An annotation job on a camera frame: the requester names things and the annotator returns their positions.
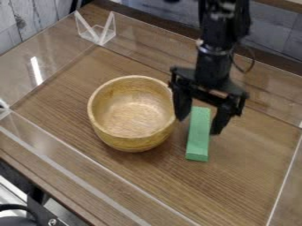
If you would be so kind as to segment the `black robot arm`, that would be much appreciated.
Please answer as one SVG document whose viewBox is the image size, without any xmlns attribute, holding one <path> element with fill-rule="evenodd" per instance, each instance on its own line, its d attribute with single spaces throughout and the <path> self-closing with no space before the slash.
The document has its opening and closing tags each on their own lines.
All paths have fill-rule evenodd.
<svg viewBox="0 0 302 226">
<path fill-rule="evenodd" d="M 198 0 L 201 36 L 197 64 L 170 68 L 176 115 L 185 120 L 198 99 L 217 107 L 210 133 L 218 135 L 233 117 L 241 116 L 248 91 L 230 78 L 234 48 L 250 30 L 249 0 Z"/>
</svg>

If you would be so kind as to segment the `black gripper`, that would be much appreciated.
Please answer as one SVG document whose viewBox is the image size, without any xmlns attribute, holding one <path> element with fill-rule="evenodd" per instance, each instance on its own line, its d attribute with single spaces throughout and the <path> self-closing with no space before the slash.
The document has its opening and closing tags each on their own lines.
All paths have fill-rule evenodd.
<svg viewBox="0 0 302 226">
<path fill-rule="evenodd" d="M 214 49 L 202 45 L 197 50 L 194 68 L 170 68 L 176 115 L 184 121 L 192 111 L 193 100 L 217 106 L 212 135 L 220 135 L 233 116 L 241 116 L 249 98 L 248 91 L 230 78 L 234 49 Z"/>
</svg>

